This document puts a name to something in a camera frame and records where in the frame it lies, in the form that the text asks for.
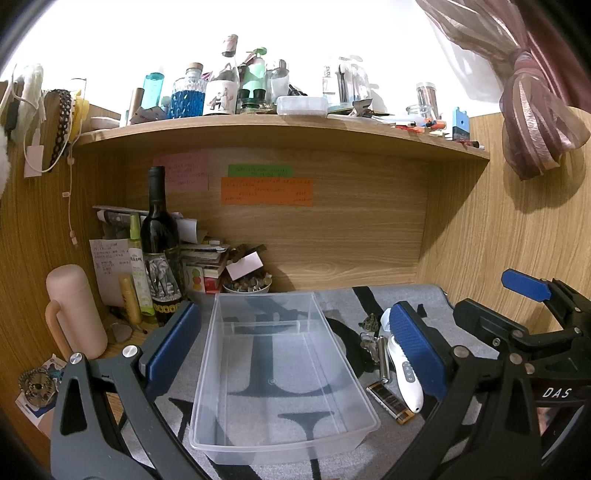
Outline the white handheld massager device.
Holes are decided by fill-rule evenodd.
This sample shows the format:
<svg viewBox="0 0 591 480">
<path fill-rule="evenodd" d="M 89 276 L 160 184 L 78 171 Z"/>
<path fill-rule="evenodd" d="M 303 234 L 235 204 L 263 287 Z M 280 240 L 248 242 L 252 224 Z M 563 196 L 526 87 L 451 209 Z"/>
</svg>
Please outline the white handheld massager device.
<svg viewBox="0 0 591 480">
<path fill-rule="evenodd" d="M 394 330 L 390 326 L 391 308 L 387 308 L 381 317 L 381 326 L 385 332 L 386 352 L 388 359 L 394 366 L 398 388 L 402 399 L 412 413 L 419 413 L 424 405 L 424 392 L 422 385 L 404 353 L 401 345 L 394 337 Z"/>
</svg>

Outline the silver metal bar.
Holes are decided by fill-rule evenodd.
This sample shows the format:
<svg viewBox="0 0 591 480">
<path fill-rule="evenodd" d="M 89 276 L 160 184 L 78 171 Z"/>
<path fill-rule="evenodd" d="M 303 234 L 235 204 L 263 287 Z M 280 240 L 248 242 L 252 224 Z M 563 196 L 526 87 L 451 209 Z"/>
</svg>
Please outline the silver metal bar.
<svg viewBox="0 0 591 480">
<path fill-rule="evenodd" d="M 391 382 L 391 370 L 388 354 L 388 339 L 384 336 L 377 338 L 377 352 L 380 365 L 380 380 L 383 384 Z"/>
</svg>

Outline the silver key bunch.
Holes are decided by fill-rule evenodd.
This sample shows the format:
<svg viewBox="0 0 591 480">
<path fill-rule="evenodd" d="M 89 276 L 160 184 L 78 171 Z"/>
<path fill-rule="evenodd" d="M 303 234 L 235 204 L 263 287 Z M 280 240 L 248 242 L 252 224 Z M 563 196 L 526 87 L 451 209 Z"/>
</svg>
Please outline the silver key bunch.
<svg viewBox="0 0 591 480">
<path fill-rule="evenodd" d="M 377 338 L 381 328 L 380 321 L 374 313 L 370 313 L 366 319 L 359 324 L 359 326 L 362 328 L 362 331 L 359 334 L 360 345 L 370 354 L 370 358 L 372 358 L 374 363 L 378 364 L 380 362 L 380 358 L 378 353 Z"/>
</svg>

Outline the clear plastic storage bin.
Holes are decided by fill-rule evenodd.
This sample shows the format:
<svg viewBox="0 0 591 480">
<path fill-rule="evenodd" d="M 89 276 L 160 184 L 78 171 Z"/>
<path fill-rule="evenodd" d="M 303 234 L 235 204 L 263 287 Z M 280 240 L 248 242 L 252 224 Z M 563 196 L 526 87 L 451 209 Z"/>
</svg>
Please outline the clear plastic storage bin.
<svg viewBox="0 0 591 480">
<path fill-rule="evenodd" d="M 311 292 L 214 300 L 188 440 L 219 465 L 348 453 L 381 421 Z"/>
</svg>

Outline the pink thermos bottle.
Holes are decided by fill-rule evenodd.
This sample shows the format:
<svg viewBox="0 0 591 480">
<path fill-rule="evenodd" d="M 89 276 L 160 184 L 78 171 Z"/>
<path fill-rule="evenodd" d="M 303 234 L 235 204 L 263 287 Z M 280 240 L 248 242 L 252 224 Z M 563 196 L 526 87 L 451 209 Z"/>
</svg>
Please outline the pink thermos bottle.
<svg viewBox="0 0 591 480">
<path fill-rule="evenodd" d="M 45 320 L 63 358 L 76 352 L 90 360 L 100 357 L 107 334 L 84 270 L 76 264 L 57 267 L 47 275 L 46 289 Z"/>
</svg>

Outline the yellow lip balm tube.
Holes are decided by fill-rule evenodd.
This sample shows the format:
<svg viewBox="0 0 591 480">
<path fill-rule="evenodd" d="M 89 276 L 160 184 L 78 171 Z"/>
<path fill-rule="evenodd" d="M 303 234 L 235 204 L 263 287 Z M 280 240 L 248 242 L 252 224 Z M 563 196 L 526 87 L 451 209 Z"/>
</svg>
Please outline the yellow lip balm tube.
<svg viewBox="0 0 591 480">
<path fill-rule="evenodd" d="M 132 278 L 128 273 L 122 273 L 118 277 L 118 283 L 128 320 L 132 325 L 139 326 L 142 322 L 142 316 Z"/>
</svg>

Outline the handwritten paper note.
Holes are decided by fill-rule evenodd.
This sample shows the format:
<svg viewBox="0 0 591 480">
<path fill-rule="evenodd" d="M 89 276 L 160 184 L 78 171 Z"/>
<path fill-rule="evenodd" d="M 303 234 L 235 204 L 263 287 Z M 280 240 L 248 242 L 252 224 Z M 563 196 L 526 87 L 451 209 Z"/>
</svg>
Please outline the handwritten paper note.
<svg viewBox="0 0 591 480">
<path fill-rule="evenodd" d="M 99 295 L 104 305 L 123 307 L 119 276 L 130 274 L 127 239 L 89 241 Z"/>
</svg>

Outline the green white spray bottle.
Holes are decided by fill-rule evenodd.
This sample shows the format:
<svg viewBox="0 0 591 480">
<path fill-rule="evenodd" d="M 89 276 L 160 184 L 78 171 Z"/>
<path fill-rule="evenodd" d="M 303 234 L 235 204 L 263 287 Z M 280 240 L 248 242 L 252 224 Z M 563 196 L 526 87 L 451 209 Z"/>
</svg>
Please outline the green white spray bottle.
<svg viewBox="0 0 591 480">
<path fill-rule="evenodd" d="M 153 317 L 155 315 L 155 310 L 152 303 L 143 258 L 143 250 L 140 238 L 140 219 L 139 215 L 136 213 L 130 216 L 128 252 L 131 265 L 131 274 L 140 312 L 144 316 Z"/>
</svg>

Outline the dark wine bottle elephant label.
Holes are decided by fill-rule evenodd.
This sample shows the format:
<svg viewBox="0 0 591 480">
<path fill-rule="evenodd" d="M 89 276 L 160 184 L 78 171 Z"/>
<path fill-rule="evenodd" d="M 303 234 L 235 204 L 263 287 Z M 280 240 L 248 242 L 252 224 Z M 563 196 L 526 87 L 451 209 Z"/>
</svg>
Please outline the dark wine bottle elephant label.
<svg viewBox="0 0 591 480">
<path fill-rule="evenodd" d="M 148 172 L 149 210 L 142 221 L 140 240 L 155 318 L 165 325 L 185 298 L 180 239 L 176 221 L 166 207 L 165 168 Z"/>
</svg>

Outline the grey mat with black letters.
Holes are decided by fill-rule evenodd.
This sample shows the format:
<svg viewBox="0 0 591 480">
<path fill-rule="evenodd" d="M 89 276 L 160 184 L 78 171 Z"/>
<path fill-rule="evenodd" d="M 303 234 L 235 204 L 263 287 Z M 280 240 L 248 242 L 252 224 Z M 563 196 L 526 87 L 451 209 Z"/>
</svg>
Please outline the grey mat with black letters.
<svg viewBox="0 0 591 480">
<path fill-rule="evenodd" d="M 490 358 L 433 285 L 221 296 L 156 405 L 215 479 L 380 479 L 424 420 L 400 425 L 367 391 L 379 378 L 362 325 L 406 301 L 453 345 Z"/>
</svg>

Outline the pink sticky note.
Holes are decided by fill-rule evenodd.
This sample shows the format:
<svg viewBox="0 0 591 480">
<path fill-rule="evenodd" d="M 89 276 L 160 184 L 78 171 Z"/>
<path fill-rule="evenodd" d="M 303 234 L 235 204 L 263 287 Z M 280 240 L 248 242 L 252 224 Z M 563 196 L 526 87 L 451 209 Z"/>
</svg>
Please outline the pink sticky note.
<svg viewBox="0 0 591 480">
<path fill-rule="evenodd" d="M 205 151 L 156 157 L 152 164 L 165 169 L 168 193 L 206 192 L 209 185 L 208 154 Z"/>
</svg>

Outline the orange sticky note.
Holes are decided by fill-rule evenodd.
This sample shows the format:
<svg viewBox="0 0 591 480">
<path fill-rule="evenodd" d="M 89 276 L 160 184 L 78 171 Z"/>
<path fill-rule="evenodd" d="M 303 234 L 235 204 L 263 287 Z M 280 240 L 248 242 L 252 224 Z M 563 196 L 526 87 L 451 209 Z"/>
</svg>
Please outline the orange sticky note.
<svg viewBox="0 0 591 480">
<path fill-rule="evenodd" d="M 314 206 L 314 180 L 286 177 L 223 177 L 221 204 Z"/>
</svg>

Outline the black patterned headband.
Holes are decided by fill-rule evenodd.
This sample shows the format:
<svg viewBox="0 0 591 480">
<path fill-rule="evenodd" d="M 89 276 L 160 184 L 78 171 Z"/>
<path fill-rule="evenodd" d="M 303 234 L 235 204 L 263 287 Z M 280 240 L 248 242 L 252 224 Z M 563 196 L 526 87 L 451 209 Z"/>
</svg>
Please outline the black patterned headband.
<svg viewBox="0 0 591 480">
<path fill-rule="evenodd" d="M 50 157 L 49 170 L 53 169 L 54 163 L 60 159 L 68 144 L 74 109 L 74 100 L 68 90 L 56 89 L 53 90 L 53 93 L 57 93 L 59 97 L 59 116 L 55 142 Z"/>
</svg>

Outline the blue patterned glass bottle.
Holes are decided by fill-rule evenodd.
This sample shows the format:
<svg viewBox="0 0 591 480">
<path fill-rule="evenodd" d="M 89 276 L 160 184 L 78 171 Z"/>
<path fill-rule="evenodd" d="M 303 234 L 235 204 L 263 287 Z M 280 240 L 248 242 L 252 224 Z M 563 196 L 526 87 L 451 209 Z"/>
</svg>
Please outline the blue patterned glass bottle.
<svg viewBox="0 0 591 480">
<path fill-rule="evenodd" d="M 201 78 L 204 65 L 192 62 L 183 77 L 174 81 L 167 118 L 198 117 L 204 114 L 206 82 Z"/>
</svg>

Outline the teal tumbler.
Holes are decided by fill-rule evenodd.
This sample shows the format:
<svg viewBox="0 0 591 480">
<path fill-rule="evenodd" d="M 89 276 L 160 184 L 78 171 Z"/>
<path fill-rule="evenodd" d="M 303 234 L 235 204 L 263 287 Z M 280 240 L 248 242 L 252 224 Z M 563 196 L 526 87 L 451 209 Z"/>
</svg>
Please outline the teal tumbler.
<svg viewBox="0 0 591 480">
<path fill-rule="evenodd" d="M 150 109 L 159 104 L 164 75 L 160 72 L 148 73 L 143 81 L 143 96 L 140 106 Z"/>
</svg>

